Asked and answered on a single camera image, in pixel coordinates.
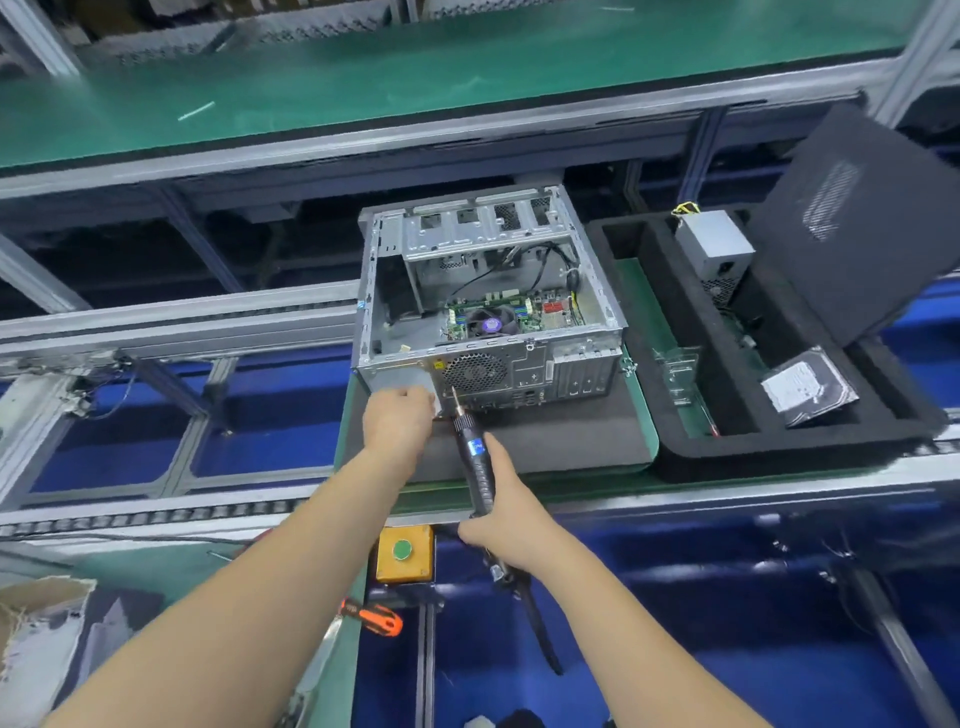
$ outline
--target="left hand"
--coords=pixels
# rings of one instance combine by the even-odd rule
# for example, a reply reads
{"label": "left hand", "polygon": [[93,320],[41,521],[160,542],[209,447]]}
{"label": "left hand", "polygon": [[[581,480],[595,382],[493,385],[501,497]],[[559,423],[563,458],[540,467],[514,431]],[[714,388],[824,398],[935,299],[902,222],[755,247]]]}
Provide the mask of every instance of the left hand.
{"label": "left hand", "polygon": [[374,392],[363,414],[364,448],[413,474],[433,429],[433,400],[423,387]]}

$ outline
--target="gray mat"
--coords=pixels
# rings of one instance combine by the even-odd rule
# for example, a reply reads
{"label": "gray mat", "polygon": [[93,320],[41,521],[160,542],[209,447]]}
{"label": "gray mat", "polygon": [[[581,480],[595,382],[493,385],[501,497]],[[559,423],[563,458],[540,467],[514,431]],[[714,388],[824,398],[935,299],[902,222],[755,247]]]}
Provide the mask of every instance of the gray mat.
{"label": "gray mat", "polygon": [[[345,457],[363,447],[367,393],[353,387]],[[650,462],[626,379],[614,374],[610,394],[586,400],[502,410],[482,416],[484,426],[506,446],[518,473],[557,473]],[[462,480],[450,421],[435,422],[433,436],[410,482]]]}

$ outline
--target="right hand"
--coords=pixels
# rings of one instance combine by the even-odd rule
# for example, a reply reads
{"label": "right hand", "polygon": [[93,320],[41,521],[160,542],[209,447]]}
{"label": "right hand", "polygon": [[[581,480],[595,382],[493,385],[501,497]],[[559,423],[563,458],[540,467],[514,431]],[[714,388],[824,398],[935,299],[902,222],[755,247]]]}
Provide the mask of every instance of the right hand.
{"label": "right hand", "polygon": [[484,437],[493,464],[496,496],[493,510],[479,519],[460,523],[466,544],[480,546],[510,566],[536,572],[540,554],[561,528],[516,474],[510,454],[489,432]]}

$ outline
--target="screwdriver handle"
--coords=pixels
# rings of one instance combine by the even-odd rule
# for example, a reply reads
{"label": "screwdriver handle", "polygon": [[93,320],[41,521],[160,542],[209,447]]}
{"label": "screwdriver handle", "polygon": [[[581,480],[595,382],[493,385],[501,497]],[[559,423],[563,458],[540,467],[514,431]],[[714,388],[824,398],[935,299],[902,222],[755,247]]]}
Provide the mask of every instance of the screwdriver handle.
{"label": "screwdriver handle", "polygon": [[496,486],[493,481],[493,463],[483,440],[483,428],[473,415],[466,412],[453,419],[453,429],[457,433],[460,459],[467,469],[467,485],[473,512],[477,516],[486,516],[493,510]]}
{"label": "screwdriver handle", "polygon": [[340,605],[340,614],[359,619],[367,629],[382,637],[396,637],[403,630],[403,619],[382,604],[361,604],[348,596]]}

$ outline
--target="forearm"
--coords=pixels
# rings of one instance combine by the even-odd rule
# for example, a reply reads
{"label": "forearm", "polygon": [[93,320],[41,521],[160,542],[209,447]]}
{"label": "forearm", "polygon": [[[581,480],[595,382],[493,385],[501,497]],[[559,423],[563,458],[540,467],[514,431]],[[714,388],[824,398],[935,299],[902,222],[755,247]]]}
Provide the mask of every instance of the forearm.
{"label": "forearm", "polygon": [[47,728],[272,725],[408,475],[406,463],[361,451],[122,647]]}
{"label": "forearm", "polygon": [[564,610],[618,728],[766,725],[589,549],[559,526],[546,541],[532,571]]}

